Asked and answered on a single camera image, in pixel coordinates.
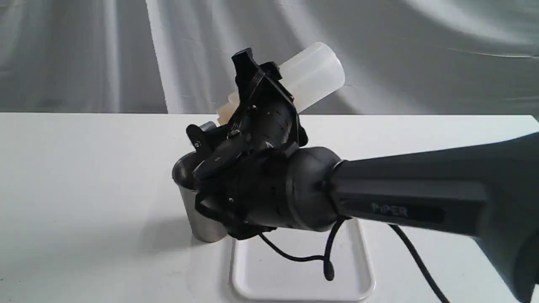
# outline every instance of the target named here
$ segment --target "white plastic bottle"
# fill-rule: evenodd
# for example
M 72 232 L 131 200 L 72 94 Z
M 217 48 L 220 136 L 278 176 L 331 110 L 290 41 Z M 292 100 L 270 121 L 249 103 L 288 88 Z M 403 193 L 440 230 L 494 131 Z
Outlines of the white plastic bottle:
M 344 70 L 335 52 L 317 42 L 279 66 L 281 84 L 294 96 L 298 113 L 320 101 L 344 85 Z M 229 103 L 217 110 L 219 123 L 228 123 L 238 108 L 237 92 L 229 95 Z

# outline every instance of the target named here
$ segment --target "black cable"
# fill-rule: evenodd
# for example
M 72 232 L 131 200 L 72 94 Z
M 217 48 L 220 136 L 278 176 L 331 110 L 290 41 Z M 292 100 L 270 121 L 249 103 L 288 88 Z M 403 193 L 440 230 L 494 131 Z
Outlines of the black cable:
M 338 232 L 339 228 L 341 227 L 342 223 L 346 219 L 347 218 L 344 218 L 344 217 L 339 218 L 335 222 L 333 227 L 331 228 L 331 231 L 329 232 L 329 235 L 328 235 L 328 240 L 326 241 L 326 249 L 324 250 L 324 255 L 323 256 L 321 256 L 319 254 L 314 255 L 314 256 L 309 256 L 309 257 L 291 256 L 291 255 L 287 254 L 286 252 L 283 252 L 282 250 L 280 250 L 277 246 L 275 246 L 275 244 L 273 244 L 262 233 L 260 233 L 258 235 L 260 236 L 260 238 L 262 238 L 262 240 L 264 242 L 266 242 L 267 245 L 269 245 L 271 248 L 273 248 L 273 250 L 275 252 L 277 252 L 278 254 L 280 254 L 281 256 L 285 257 L 286 259 L 288 259 L 290 261 L 295 261 L 295 262 L 308 262 L 308 261 L 313 261 L 313 260 L 321 260 L 321 261 L 323 261 L 324 262 L 323 263 L 324 277 L 326 278 L 326 280 L 332 281 L 335 278 L 335 270 L 334 270 L 333 264 L 331 263 L 331 260 L 330 260 L 331 247 L 333 246 L 333 241 L 335 240 L 335 236 L 337 235 L 337 232 Z
M 423 277 L 425 277 L 425 280 L 427 280 L 427 283 L 431 287 L 432 291 L 434 291 L 436 297 L 438 297 L 438 299 L 442 303 L 450 303 L 449 300 L 445 297 L 444 293 L 441 291 L 440 287 L 438 287 L 438 285 L 432 278 L 429 270 L 427 269 L 427 267 L 423 263 L 423 260 L 421 260 L 421 257 L 417 253 L 416 248 L 413 246 L 410 239 L 408 239 L 404 231 L 396 225 L 393 225 L 393 224 L 388 224 L 388 225 L 389 227 L 393 229 L 393 231 L 397 233 L 399 238 L 404 242 L 404 245 L 406 245 L 406 248 L 408 248 L 408 250 L 410 251 L 410 254 L 412 254 L 413 260 L 416 262 L 417 266 L 419 267 L 419 270 L 423 274 Z

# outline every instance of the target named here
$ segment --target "gray fabric backdrop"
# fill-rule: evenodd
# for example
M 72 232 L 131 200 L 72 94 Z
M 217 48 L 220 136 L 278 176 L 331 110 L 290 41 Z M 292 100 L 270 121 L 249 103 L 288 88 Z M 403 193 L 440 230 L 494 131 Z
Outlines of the gray fabric backdrop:
M 539 114 L 536 0 L 0 0 L 0 111 L 211 113 L 230 56 L 330 45 L 307 113 Z

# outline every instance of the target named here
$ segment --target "white table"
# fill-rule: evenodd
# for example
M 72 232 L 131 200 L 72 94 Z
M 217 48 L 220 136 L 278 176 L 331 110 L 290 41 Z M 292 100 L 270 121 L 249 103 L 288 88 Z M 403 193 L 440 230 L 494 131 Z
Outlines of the white table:
M 0 114 L 0 302 L 237 302 L 230 238 L 194 240 L 175 161 L 212 115 Z M 530 116 L 302 116 L 343 159 L 451 148 L 539 130 Z M 362 221 L 366 303 L 437 302 L 408 251 Z M 516 302 L 475 243 L 406 228 L 453 303 Z M 534 302 L 539 302 L 536 288 Z

